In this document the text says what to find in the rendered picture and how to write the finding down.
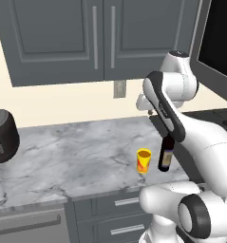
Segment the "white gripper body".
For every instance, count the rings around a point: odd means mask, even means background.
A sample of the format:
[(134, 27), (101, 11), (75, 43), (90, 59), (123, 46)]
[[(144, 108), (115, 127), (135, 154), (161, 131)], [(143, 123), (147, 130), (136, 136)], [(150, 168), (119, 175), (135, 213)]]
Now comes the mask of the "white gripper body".
[(140, 111), (152, 110), (153, 105), (146, 99), (143, 93), (141, 93), (136, 101), (136, 107)]

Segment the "grey cupboard door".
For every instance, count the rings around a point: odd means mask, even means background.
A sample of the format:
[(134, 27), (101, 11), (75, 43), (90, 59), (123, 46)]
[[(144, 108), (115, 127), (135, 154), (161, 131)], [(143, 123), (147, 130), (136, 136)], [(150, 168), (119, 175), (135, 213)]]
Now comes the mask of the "grey cupboard door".
[[(111, 68), (111, 6), (116, 7)], [(158, 70), (169, 51), (190, 51), (199, 0), (104, 0), (104, 77), (129, 80)]]
[[(97, 7), (97, 70), (93, 6)], [(0, 40), (15, 87), (104, 78), (103, 0), (0, 0)]]

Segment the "grey drawer front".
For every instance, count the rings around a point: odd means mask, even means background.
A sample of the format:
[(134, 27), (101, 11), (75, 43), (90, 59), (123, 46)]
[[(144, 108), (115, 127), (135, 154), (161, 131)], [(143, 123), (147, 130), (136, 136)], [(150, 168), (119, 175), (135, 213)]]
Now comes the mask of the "grey drawer front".
[[(151, 215), (137, 214), (80, 222), (78, 224), (79, 241), (80, 243), (137, 243), (149, 227), (151, 219)], [(144, 225), (144, 230), (127, 234), (110, 234), (110, 230), (140, 224)]]
[(115, 200), (139, 197), (139, 192), (120, 193), (112, 196), (101, 196), (74, 202), (76, 217), (79, 221), (93, 219), (100, 216), (121, 215), (141, 212), (139, 203), (116, 207)]

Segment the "grey dishwasher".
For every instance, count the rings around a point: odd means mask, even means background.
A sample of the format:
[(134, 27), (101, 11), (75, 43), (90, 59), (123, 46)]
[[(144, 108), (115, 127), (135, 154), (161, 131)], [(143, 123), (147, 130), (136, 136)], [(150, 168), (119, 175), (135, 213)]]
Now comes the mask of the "grey dishwasher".
[(0, 214), (0, 243), (70, 243), (64, 206)]

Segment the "yellow patterned cup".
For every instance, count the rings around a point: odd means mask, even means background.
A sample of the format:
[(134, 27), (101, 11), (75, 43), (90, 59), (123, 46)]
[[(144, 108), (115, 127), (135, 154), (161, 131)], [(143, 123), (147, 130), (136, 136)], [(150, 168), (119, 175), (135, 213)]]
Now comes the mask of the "yellow patterned cup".
[(137, 151), (137, 171), (146, 174), (151, 160), (151, 151), (147, 148), (141, 148)]

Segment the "dark wine bottle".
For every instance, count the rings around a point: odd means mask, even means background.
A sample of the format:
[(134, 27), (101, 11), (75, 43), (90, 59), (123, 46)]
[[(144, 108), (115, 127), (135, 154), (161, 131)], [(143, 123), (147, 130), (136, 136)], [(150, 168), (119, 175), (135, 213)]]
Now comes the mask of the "dark wine bottle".
[(167, 172), (169, 170), (171, 159), (174, 153), (175, 140), (167, 135), (162, 139), (161, 152), (159, 157), (158, 168), (162, 172)]

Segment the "grey microwave door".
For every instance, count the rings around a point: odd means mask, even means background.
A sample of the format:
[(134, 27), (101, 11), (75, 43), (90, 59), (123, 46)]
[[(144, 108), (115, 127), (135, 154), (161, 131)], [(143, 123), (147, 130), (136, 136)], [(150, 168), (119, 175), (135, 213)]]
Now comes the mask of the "grey microwave door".
[(227, 101), (227, 0), (203, 0), (191, 54), (198, 81)]

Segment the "grey wall outlet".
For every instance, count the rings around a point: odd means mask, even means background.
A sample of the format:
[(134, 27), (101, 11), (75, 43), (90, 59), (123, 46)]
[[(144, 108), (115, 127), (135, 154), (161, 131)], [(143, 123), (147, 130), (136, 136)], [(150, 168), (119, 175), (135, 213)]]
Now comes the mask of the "grey wall outlet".
[(126, 95), (126, 80), (114, 82), (114, 99), (124, 98)]

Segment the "black toaster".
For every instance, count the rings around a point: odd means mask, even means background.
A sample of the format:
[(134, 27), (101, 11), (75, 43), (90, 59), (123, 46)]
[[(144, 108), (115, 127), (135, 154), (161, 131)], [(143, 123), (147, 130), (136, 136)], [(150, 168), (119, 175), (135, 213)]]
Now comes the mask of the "black toaster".
[(10, 160), (17, 152), (20, 137), (13, 116), (0, 109), (0, 163)]

